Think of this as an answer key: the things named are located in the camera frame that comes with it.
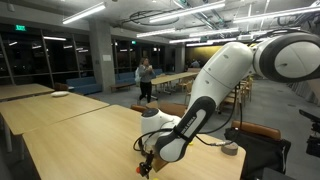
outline person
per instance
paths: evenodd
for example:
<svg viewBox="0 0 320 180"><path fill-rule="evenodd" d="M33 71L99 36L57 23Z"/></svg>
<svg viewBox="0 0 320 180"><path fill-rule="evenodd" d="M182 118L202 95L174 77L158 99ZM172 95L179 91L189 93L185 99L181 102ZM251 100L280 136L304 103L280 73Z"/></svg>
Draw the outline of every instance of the person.
<svg viewBox="0 0 320 180"><path fill-rule="evenodd" d="M149 103L151 101L151 92L152 92L151 79L155 74L152 69L152 66L149 64L148 58L141 59L141 65L139 66L139 75L140 75L141 95L138 99L138 104L140 104L140 101L146 96L147 96L147 102Z"/></svg>
<svg viewBox="0 0 320 180"><path fill-rule="evenodd" d="M191 63L191 67L192 68L200 68L200 64L197 60L193 60L193 62Z"/></svg>

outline wooden table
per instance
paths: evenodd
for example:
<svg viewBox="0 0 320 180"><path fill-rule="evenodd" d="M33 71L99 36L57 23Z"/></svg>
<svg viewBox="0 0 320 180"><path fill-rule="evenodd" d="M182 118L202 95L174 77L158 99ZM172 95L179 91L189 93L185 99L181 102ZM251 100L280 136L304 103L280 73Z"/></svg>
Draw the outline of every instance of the wooden table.
<svg viewBox="0 0 320 180"><path fill-rule="evenodd" d="M9 128L13 135L21 135L108 105L73 93L56 98L47 94L0 103L0 113L6 129ZM11 152L11 136L7 131L7 148Z"/></svg>
<svg viewBox="0 0 320 180"><path fill-rule="evenodd" d="M21 98L25 96L33 96L53 92L51 88L47 88L40 84L26 84L19 86L0 86L0 101Z"/></svg>
<svg viewBox="0 0 320 180"><path fill-rule="evenodd" d="M184 73L179 73L174 75L162 76L162 77L152 79L151 83L153 86L157 86L157 85L178 80L181 78L197 76L197 74L198 74L197 72L184 72ZM165 88L163 89L163 92L171 94L169 91L165 91Z"/></svg>
<svg viewBox="0 0 320 180"><path fill-rule="evenodd" d="M145 159L132 149L140 133L141 113L109 106L23 134L42 180L144 180L135 173ZM207 135L208 142L219 141ZM240 179L245 151L228 156L220 148L194 139L185 157L168 164L150 179Z"/></svg>

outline pillar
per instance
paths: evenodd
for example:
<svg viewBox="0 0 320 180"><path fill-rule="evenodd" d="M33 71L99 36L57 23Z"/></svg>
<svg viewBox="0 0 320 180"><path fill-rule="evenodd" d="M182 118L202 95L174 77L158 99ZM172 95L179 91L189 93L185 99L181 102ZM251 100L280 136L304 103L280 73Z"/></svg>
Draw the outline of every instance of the pillar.
<svg viewBox="0 0 320 180"><path fill-rule="evenodd" d="M176 57L175 57L175 72L181 73L184 71L185 66L185 46L179 44L176 46Z"/></svg>
<svg viewBox="0 0 320 180"><path fill-rule="evenodd" d="M92 18L89 25L94 75L103 92L110 93L110 85L115 84L110 25L98 18Z"/></svg>

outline black pants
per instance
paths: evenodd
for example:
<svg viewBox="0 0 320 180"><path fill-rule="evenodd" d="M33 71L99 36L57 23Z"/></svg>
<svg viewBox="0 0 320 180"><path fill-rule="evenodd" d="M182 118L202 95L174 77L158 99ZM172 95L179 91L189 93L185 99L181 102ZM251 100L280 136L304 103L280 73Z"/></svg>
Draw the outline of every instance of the black pants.
<svg viewBox="0 0 320 180"><path fill-rule="evenodd" d="M139 97L139 100L143 99L147 95L147 101L149 103L151 100L151 92L152 92L151 82L148 82L148 83L140 82L140 89L141 89L141 95Z"/></svg>

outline woman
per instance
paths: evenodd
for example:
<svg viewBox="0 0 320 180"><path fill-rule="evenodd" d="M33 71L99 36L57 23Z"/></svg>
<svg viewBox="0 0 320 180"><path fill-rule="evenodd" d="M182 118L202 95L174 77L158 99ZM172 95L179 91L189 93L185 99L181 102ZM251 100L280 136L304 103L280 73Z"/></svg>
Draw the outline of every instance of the woman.
<svg viewBox="0 0 320 180"><path fill-rule="evenodd" d="M154 71L152 69L152 66L149 64L148 58L141 59L141 65L139 66L139 75L141 77L140 79L141 95L139 97L138 104L140 104L141 99L146 97L146 95L147 95L147 101L149 103L151 100L151 92L152 92L151 79L154 76Z"/></svg>

